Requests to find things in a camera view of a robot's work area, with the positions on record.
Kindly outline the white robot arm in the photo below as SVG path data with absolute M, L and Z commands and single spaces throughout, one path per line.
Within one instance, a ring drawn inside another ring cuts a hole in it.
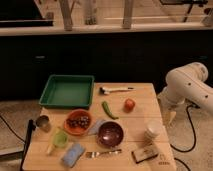
M 167 73 L 166 86 L 158 94 L 165 126 L 172 122 L 176 116 L 175 109 L 186 99 L 213 114 L 213 88 L 205 84 L 207 78 L 208 69 L 199 62 L 172 69 Z

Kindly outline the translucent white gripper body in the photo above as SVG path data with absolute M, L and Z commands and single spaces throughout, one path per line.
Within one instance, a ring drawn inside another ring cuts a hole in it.
M 176 105 L 174 103 L 170 103 L 169 101 L 160 99 L 160 109 L 161 109 L 161 114 L 162 114 L 162 119 L 163 119 L 163 124 L 165 126 L 168 126 L 171 124 L 173 119 L 176 116 Z

